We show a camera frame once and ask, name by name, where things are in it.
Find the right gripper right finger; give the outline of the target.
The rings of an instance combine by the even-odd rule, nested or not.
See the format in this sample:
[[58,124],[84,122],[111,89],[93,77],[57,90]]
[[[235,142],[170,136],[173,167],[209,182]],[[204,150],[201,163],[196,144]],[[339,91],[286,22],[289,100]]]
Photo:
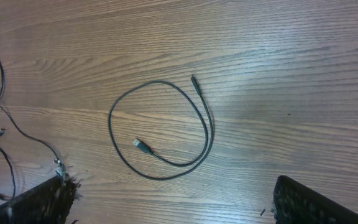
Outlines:
[[285,175],[276,181],[272,213],[278,224],[358,224],[358,213]]

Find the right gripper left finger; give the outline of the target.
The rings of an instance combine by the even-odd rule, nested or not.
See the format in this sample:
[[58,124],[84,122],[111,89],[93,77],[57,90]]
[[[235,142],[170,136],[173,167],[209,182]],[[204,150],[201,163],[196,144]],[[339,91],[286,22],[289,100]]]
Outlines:
[[0,205],[0,223],[65,223],[80,187],[72,177],[52,177]]

